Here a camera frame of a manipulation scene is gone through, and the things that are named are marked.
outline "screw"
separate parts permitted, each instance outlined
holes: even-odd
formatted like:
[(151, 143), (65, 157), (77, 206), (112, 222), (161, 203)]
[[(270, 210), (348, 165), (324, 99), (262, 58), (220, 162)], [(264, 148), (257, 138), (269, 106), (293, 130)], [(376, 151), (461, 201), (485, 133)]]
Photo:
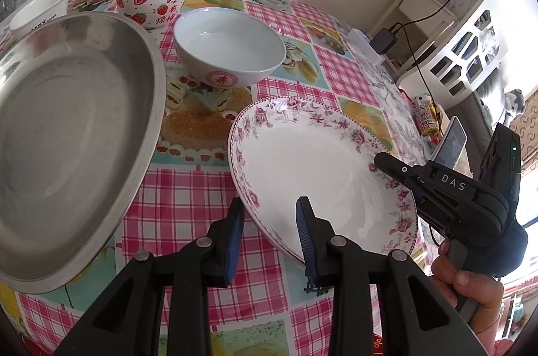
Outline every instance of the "screw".
[(212, 243), (213, 241), (211, 238), (208, 238), (207, 236), (202, 236), (196, 240), (196, 245), (202, 248), (209, 247)]
[(333, 236), (331, 238), (331, 243), (335, 246), (335, 247), (343, 247), (346, 243), (346, 239), (345, 237), (343, 236)]
[(134, 254), (134, 260), (137, 262), (145, 262), (150, 258), (150, 252), (148, 250), (138, 250)]
[(407, 254), (403, 250), (394, 250), (392, 251), (392, 258), (398, 262), (403, 262), (407, 259)]

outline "brown patterned curtain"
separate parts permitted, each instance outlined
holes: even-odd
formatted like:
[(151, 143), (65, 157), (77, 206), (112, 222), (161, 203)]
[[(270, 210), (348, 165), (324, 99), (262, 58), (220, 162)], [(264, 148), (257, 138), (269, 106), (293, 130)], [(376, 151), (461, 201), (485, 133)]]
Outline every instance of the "brown patterned curtain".
[(538, 166), (538, 91), (525, 102), (525, 114), (517, 116), (510, 128), (521, 137), (521, 175)]

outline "tablecloth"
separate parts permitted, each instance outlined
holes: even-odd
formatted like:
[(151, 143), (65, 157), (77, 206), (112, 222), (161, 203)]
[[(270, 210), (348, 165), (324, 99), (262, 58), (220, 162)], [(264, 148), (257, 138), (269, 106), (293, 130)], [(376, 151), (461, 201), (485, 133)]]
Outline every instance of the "tablecloth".
[[(0, 284), (0, 304), (15, 327), (47, 352), (58, 346), (136, 251), (172, 253), (225, 216), (237, 196), (225, 151), (228, 130), (252, 101), (297, 95), (327, 104), (362, 124), (406, 163), (424, 163), (409, 104), (382, 67), (374, 67), (348, 45), (348, 25), (304, 3), (283, 12), (254, 0), (186, 0), (181, 13), (211, 6), (245, 11), (264, 21), (282, 35), (288, 59), (302, 61), (303, 67), (280, 67), (250, 88), (217, 90), (181, 66), (172, 23), (153, 30), (167, 69), (165, 119), (152, 163), (122, 223), (94, 261), (64, 287), (36, 296)], [(69, 11), (115, 8), (114, 0), (69, 0)], [(0, 28), (0, 50), (12, 43), (9, 30)], [(194, 125), (196, 131), (186, 133), (185, 125)], [(419, 231), (413, 258), (421, 266), (427, 265), (425, 251)], [(305, 287), (303, 270), (284, 258), (247, 216), (232, 286), (209, 290), (214, 355), (326, 354), (332, 293), (318, 297)], [(375, 333), (381, 335), (374, 286), (371, 293)], [(163, 355), (169, 295), (161, 326)], [(373, 339), (382, 354), (378, 335)]]

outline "oval floral plate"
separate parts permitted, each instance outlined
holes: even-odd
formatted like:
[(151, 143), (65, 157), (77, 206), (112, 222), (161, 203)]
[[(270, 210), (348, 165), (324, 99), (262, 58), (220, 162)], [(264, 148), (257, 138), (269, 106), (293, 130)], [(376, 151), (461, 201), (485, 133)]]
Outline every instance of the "oval floral plate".
[(258, 228), (288, 258), (303, 263), (295, 202), (310, 199), (364, 250), (410, 254), (416, 240), (413, 194), (378, 171), (385, 147), (340, 112), (296, 97), (265, 98), (241, 111), (230, 131), (233, 181)]

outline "stainless steel tray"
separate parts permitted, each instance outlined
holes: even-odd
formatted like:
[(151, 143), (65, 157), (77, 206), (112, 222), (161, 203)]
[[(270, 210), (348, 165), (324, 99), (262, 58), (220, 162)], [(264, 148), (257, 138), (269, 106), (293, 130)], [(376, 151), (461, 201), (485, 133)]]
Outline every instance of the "stainless steel tray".
[(155, 40), (129, 19), (68, 15), (0, 60), (0, 280), (67, 283), (133, 200), (165, 107)]

